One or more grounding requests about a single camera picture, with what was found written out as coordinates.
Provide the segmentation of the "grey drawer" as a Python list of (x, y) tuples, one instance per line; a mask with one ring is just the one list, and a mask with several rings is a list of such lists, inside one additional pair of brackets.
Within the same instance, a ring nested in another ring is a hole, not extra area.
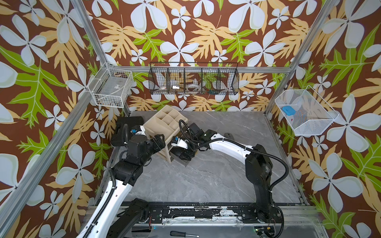
[(178, 161), (186, 167), (190, 163), (192, 158), (195, 156), (195, 151), (192, 150), (190, 145), (188, 146), (188, 149), (182, 149), (179, 147), (172, 146), (172, 148), (169, 151), (171, 159)]

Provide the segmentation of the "beige drawer organizer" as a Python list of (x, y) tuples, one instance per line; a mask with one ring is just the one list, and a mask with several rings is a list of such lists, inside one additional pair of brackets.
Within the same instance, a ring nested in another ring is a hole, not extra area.
[(179, 111), (170, 106), (165, 106), (143, 124), (148, 138), (152, 138), (157, 134), (164, 135), (166, 146), (158, 152), (158, 155), (169, 163), (172, 162), (170, 155), (170, 150), (172, 149), (171, 141), (180, 132), (180, 120), (188, 122), (188, 119)]

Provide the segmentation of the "black computer mouse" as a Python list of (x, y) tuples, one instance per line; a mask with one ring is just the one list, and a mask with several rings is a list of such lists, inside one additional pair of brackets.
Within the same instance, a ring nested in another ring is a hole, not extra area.
[(227, 138), (227, 139), (230, 139), (230, 140), (235, 140), (234, 139), (234, 136), (231, 134), (231, 133), (224, 133), (224, 137)]

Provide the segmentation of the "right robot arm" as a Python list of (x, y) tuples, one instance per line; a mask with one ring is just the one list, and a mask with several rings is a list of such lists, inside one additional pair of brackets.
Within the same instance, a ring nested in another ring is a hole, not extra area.
[[(273, 188), (289, 174), (287, 164), (280, 158), (266, 153), (262, 145), (248, 146), (236, 142), (232, 137), (223, 136), (213, 130), (203, 131), (195, 123), (190, 126), (184, 120), (179, 121), (181, 134), (173, 137), (171, 153), (174, 158), (191, 161), (197, 151), (214, 150), (231, 156), (245, 165), (246, 178), (254, 186), (256, 195), (256, 213), (261, 222), (275, 219), (276, 208)], [(271, 182), (272, 160), (285, 167), (285, 173), (275, 182)]]

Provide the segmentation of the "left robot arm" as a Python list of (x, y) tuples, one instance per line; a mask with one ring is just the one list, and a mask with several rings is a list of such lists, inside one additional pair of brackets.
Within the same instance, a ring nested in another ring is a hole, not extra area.
[(78, 234), (79, 238), (123, 238), (136, 223), (148, 219), (148, 202), (135, 199), (123, 216), (114, 222), (120, 206), (142, 174), (145, 164), (152, 155), (166, 147), (165, 137), (158, 134), (148, 139), (144, 134), (137, 133), (125, 146), (126, 158), (120, 159), (109, 170), (110, 181), (105, 194)]

